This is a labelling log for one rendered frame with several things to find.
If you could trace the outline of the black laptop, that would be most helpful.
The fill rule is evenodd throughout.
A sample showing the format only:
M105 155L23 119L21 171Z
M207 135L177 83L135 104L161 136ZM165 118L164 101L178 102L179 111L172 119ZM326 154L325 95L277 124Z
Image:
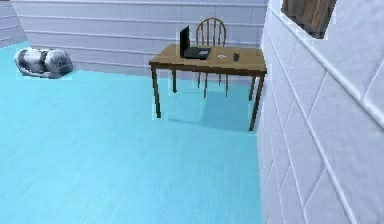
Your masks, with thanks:
M206 60L210 54L210 48L191 47L189 38L189 27L180 31L180 57L185 59Z

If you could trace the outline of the brown wooden table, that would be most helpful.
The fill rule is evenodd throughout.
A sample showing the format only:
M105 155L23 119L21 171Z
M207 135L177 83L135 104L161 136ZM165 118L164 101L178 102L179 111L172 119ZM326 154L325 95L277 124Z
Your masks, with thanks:
M179 44L170 44L149 61L154 92L156 117L161 117L160 95L158 89L158 69L172 72L173 89L176 89L176 72L190 71L225 75L251 77L249 100L254 100L249 130L253 131L256 124L259 102L262 95L267 67L261 49L210 46L210 54L206 60L185 59L180 57ZM233 61L233 54L239 53L239 61Z

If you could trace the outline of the brown wooden spindle chair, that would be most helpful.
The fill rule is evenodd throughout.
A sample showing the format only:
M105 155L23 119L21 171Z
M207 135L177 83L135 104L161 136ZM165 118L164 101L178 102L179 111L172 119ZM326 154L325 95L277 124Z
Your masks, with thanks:
M195 38L199 46L221 46L226 45L226 26L224 22L216 17L209 17L202 20L196 27ZM200 88L202 72L198 72L197 87ZM207 96L208 73L204 76L204 99Z

